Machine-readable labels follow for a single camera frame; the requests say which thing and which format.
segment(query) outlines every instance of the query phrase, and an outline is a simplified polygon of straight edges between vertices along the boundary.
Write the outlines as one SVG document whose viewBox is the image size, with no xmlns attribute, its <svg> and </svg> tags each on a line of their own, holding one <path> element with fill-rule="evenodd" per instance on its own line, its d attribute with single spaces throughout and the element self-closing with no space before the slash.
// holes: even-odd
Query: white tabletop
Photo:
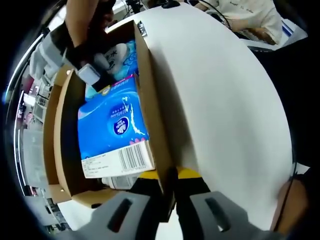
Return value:
<svg viewBox="0 0 320 240">
<path fill-rule="evenodd" d="M 135 14 L 152 56 L 172 154 L 267 230 L 291 171 L 288 122 L 264 68 L 224 25 L 185 3 Z"/>
</svg>

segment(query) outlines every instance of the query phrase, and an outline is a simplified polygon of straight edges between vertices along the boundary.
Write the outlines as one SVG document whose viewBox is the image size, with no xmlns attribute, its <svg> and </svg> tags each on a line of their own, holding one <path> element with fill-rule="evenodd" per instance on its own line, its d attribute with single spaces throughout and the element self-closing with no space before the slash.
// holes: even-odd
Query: tissue package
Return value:
<svg viewBox="0 0 320 240">
<path fill-rule="evenodd" d="M 117 44 L 105 54 L 105 58 L 109 63 L 107 72 L 112 74 L 116 81 L 120 81 L 131 74 L 139 74 L 135 40 Z M 92 86 L 86 85 L 86 102 L 90 101 L 96 94 L 97 92 Z"/>
<path fill-rule="evenodd" d="M 134 77 L 108 86 L 78 111 L 81 159 L 149 139 Z"/>
</svg>

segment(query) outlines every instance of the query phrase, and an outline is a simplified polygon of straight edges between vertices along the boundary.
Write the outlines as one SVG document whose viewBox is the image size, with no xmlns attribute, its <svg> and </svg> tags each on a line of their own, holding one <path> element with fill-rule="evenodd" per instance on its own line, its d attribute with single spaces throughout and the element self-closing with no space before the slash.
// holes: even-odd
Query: open cardboard box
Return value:
<svg viewBox="0 0 320 240">
<path fill-rule="evenodd" d="M 142 115 L 149 133 L 149 146 L 164 194 L 169 169 L 173 167 L 160 114 L 149 49 L 134 21 L 108 33 L 106 46 L 135 40 L 139 79 L 137 81 Z M 63 66 L 57 74 L 49 98 L 43 129 L 43 155 L 49 189 L 55 203 L 73 199 L 94 208 L 112 198 L 118 190 L 102 189 L 96 179 L 84 176 L 78 145 L 78 109 L 85 103 L 85 83 Z"/>
</svg>

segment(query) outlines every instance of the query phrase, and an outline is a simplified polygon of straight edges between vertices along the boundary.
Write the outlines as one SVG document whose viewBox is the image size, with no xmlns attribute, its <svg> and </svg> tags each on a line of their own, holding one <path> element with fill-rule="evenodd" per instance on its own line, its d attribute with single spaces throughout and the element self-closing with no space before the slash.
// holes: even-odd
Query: person's arm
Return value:
<svg viewBox="0 0 320 240">
<path fill-rule="evenodd" d="M 282 35 L 281 16 L 274 7 L 263 19 L 261 27 L 248 28 L 247 30 L 268 44 L 279 44 Z"/>
<path fill-rule="evenodd" d="M 309 200 L 307 195 L 307 189 L 304 184 L 294 179 L 289 190 L 289 194 L 286 202 L 284 203 L 285 196 L 287 194 L 290 183 L 286 182 L 280 189 L 278 194 L 278 204 L 276 206 L 271 231 L 276 231 L 284 235 L 289 234 L 295 227 L 297 222 L 302 218 L 307 208 L 309 207 Z M 280 216 L 281 208 L 284 209 L 282 216 Z M 276 223 L 279 221 L 278 228 L 275 229 Z"/>
<path fill-rule="evenodd" d="M 99 0 L 68 0 L 65 23 L 74 47 L 87 40 L 88 27 Z"/>
<path fill-rule="evenodd" d="M 215 8 L 219 6 L 219 0 L 205 0 L 206 2 L 210 3 L 212 6 L 214 6 Z M 195 8 L 200 9 L 201 11 L 207 11 L 208 9 L 211 9 L 211 6 L 199 1 L 199 3 L 197 3 L 195 6 Z"/>
</svg>

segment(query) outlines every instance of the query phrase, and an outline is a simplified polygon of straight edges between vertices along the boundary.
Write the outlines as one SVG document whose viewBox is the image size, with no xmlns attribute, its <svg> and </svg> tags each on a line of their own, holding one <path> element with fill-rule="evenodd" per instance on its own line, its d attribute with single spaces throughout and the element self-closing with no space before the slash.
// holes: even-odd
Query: white label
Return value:
<svg viewBox="0 0 320 240">
<path fill-rule="evenodd" d="M 154 161 L 149 154 L 148 144 L 149 141 L 141 141 L 83 159 L 81 163 L 85 178 L 115 177 L 154 170 Z"/>
<path fill-rule="evenodd" d="M 126 176 L 104 177 L 102 182 L 112 189 L 129 190 L 139 178 L 140 173 L 130 174 Z"/>
<path fill-rule="evenodd" d="M 97 71 L 87 63 L 84 65 L 78 72 L 77 75 L 84 81 L 86 84 L 92 86 L 99 81 L 100 75 Z"/>
</svg>

